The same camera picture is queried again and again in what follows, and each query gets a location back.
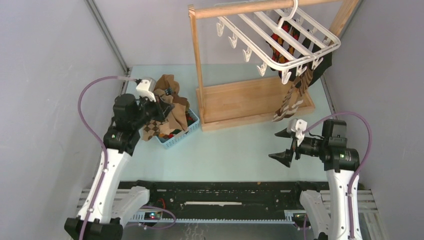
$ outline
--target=laundry basket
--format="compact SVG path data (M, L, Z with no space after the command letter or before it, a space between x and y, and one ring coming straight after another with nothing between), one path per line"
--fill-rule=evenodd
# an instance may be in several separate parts
M193 118L194 122L188 126L186 131L181 131L178 134L174 135L170 139L165 139L163 137L156 137L160 144L162 144L165 149L169 149L174 146L176 143L193 133L196 129L199 128L199 117L191 110L188 110L188 114Z

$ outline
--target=light blue tabletop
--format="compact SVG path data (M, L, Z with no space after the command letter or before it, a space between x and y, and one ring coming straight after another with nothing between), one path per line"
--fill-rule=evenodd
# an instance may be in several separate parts
M202 65L203 83L213 86L260 78L254 64ZM152 77L173 74L180 84L182 97L188 98L191 109L198 115L195 89L198 87L195 65L143 65L134 66L131 77ZM267 70L264 77L277 73ZM135 94L136 84L131 82L127 93ZM316 109L300 118L311 125L331 114L321 81L309 88ZM288 120L262 122L239 127L191 133L169 149L151 139L140 140L132 159L127 164L122 181L327 181L324 165L317 157L302 155L291 168L268 157L289 148L290 139L274 136L287 127ZM321 134L322 125L312 131Z

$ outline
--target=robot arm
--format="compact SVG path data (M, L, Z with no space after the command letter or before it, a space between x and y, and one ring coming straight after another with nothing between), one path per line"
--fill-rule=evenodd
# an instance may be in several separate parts
M114 116L103 137L107 148L107 162L102 152L86 202L75 218L66 220L64 228L74 240L79 239L87 215L84 240L120 240L123 228L133 214L149 202L149 190L136 186L113 206L122 171L140 140L139 130L151 120L164 121L173 108L171 104L154 95L155 80L146 77L136 82L139 99L128 93L115 99Z
M324 207L321 194L307 190L300 195L300 203L305 208L317 240L352 239L351 231L355 231L355 240L361 240L358 217L358 180L353 182L352 196L348 195L349 181L359 167L359 154L355 149L346 148L346 123L341 120L326 120L322 128L322 136L305 137L307 123L300 119L290 121L288 128L276 133L277 137L292 138L290 149L273 153L269 156L290 168L293 155L296 160L301 154L319 157L324 163L331 197L331 218ZM354 229L350 229L348 200L353 202Z

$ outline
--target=drying rack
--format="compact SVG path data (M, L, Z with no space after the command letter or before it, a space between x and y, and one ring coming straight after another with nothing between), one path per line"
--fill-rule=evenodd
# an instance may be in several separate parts
M337 1L338 0L264 0L217 5L200 9L195 9L193 5L189 5L188 13L190 17L194 58L199 84L196 93L202 130L210 131L271 120L275 110L281 106L281 102L291 86L291 84L286 84L291 75L289 70L296 68L295 74L299 76L306 70L305 64L312 62L312 69L314 69L321 63L324 55L336 50L340 46L338 36L342 32L343 27L359 0L343 0L329 30L313 20L305 12L299 9L298 6ZM292 8L290 14L288 14L288 8ZM275 11L281 16L281 20L277 24L263 11ZM254 15L272 29L275 34L282 37L303 56L296 58L291 55L247 17L245 15L246 13L254 13ZM294 13L297 13L300 19L294 20ZM238 15L262 38L286 57L288 62L278 63L273 61L226 17L229 15ZM247 45L247 49L243 49L242 51L245 62L249 61L253 52L263 60L263 64L257 66L261 76L264 76L267 66L270 66L273 69L282 71L282 78L275 76L204 87L196 20L214 17L219 19L219 22L216 24L218 36L222 36L224 28L227 27L233 33L232 36L228 37L233 48L237 46L238 39ZM288 21L288 23L321 49L317 52L311 52L301 45L291 35L281 29L283 21ZM304 21L309 22L313 26L311 31L307 31L302 27ZM314 33L317 31L320 31L325 36L323 41L320 41L314 36ZM296 114L312 113L314 109L314 102L309 94L306 93L303 97L303 103L299 106Z

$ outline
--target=pile of clothes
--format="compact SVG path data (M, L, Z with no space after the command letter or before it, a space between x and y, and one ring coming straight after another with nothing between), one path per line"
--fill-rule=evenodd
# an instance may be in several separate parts
M287 21L285 21L283 23L281 28L283 30L285 30L287 33L290 33L290 35L294 39L299 40L301 33L299 32L299 30L294 28ZM271 37L278 44L283 46L284 40L281 37L279 37L275 33L272 34ZM304 41L302 42L302 45L305 48L309 49L311 47L311 40L308 39L308 38L305 38ZM278 63L281 63L281 64L289 61L280 52L278 52L272 45L269 45L269 46L271 47L271 49L273 51L272 60L274 60ZM317 45L314 44L312 46L312 52L313 53L315 53L319 50L321 50L321 48L318 47ZM287 51L291 55L294 55L295 48L293 46L289 45ZM306 66L307 66L306 71L300 76L296 76L296 67L290 69L291 76L290 76L289 81L291 81L293 83L290 86L290 89L288 90L284 100L282 101L281 107L275 111L275 115L274 115L273 120L272 120L273 122L281 121L285 118L290 118L291 116L293 116L297 112L298 107L304 102L304 95L305 95L306 91L308 90L309 86L311 86L313 83L315 83L323 75L324 71L327 68L331 67L331 65L332 65L332 53L331 52L326 54L322 58L323 58L322 62L314 70L312 70L312 63L311 62L307 63L306 64ZM282 76L281 71L278 72L278 75L281 78L281 76ZM291 102L291 99L292 99L292 93L295 92L295 91L297 91L297 98L294 101L294 103L292 105L290 105L290 102Z
M156 82L153 93L159 96L165 103L172 104L173 109L163 122L151 120L146 124L143 131L143 140L149 141L158 136L172 138L175 134L186 131L193 120L188 119L190 104L187 98L178 96L180 84L174 80L174 75L164 74Z

